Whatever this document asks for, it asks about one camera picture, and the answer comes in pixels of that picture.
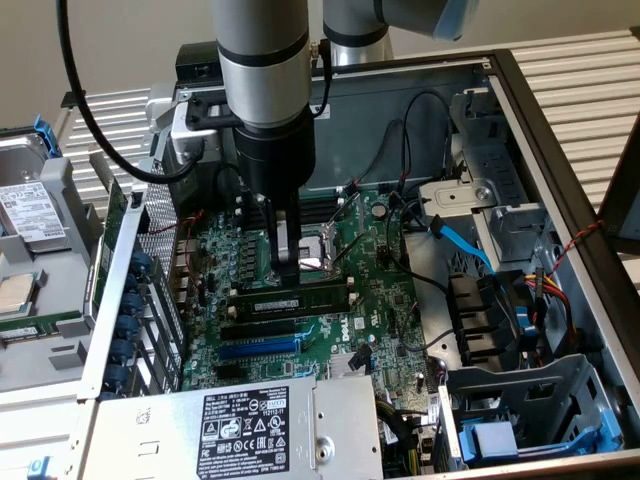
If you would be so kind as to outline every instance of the wire bundle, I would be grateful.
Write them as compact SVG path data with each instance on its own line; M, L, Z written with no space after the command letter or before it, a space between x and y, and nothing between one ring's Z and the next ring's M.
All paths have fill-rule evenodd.
M403 411L396 410L382 400L376 400L378 418L387 424L389 429L398 437L400 447L406 451L406 459L402 460L405 470L409 475L418 475L420 473L420 465L418 463L418 451L412 438L412 428L406 424L401 412Z
M531 287L534 291L536 289L535 278L536 278L535 275L526 275L524 277L525 283L529 287ZM573 340L576 335L576 327L573 324L573 317L571 315L571 305L569 304L568 297L565 295L565 293L562 290L560 290L560 287L558 287L558 285L549 276L544 277L543 292L548 295L551 295L552 297L558 298L564 305L564 309L567 317L567 328L569 331L569 342L573 343ZM537 316L538 316L537 312L533 314L534 324L536 323Z

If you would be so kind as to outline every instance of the power supply label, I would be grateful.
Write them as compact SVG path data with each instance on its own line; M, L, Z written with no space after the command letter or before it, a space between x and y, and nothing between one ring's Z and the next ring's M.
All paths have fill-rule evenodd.
M289 457L289 387L204 397L201 480L288 472Z

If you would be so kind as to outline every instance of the wall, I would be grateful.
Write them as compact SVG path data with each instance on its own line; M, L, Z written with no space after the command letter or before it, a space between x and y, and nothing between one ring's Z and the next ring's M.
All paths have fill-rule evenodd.
M322 33L321 3L309 0L313 39ZM68 87L54 6L53 0L0 1L0 126L29 123L38 112L54 121L58 114ZM180 45L213 38L209 0L69 0L69 10L80 78L90 92L172 81ZM480 0L455 44L393 29L391 37L399 56L632 25L640 25L639 0Z

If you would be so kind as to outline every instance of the motherboard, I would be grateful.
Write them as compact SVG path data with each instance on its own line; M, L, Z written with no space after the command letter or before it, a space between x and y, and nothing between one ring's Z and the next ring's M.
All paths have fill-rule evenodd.
M424 344L419 316L410 313L416 301L413 279L385 255L389 198L365 191L351 200L335 222L330 222L331 244L325 243L326 248L321 239L327 239L327 224L303 226L301 283L312 287L302 293L309 302L304 316L295 311L287 314L287 307L298 302L298 297L293 299L291 292L276 287L264 230L245 231L237 219L218 214L191 232L185 254L192 259L189 275L197 276L200 284L187 289L184 297L189 353L183 390L370 374L380 398L396 408L427 410L428 394L435 391L435 377L426 373L427 357L424 352L407 351L398 339L402 328L406 345ZM395 224L393 238L397 238ZM332 268L323 271L318 268L323 263L321 256L333 247ZM251 301L252 292L262 291L267 293L261 303L243 309L242 302L234 302L236 296ZM343 295L348 303L341 308ZM276 307L286 320L277 311L266 311ZM261 331L270 332L271 337L286 333L278 338L293 342L295 351L268 354L267 347L274 340L265 345ZM370 358L354 371L349 362L363 348L369 352L366 346Z

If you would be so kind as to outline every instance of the blue pcie slot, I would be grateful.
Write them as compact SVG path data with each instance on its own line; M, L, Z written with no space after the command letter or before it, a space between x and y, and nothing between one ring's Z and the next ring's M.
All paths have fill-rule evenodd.
M220 360L276 355L279 353L300 353L300 339L295 337L274 338L255 343L223 345L218 357Z

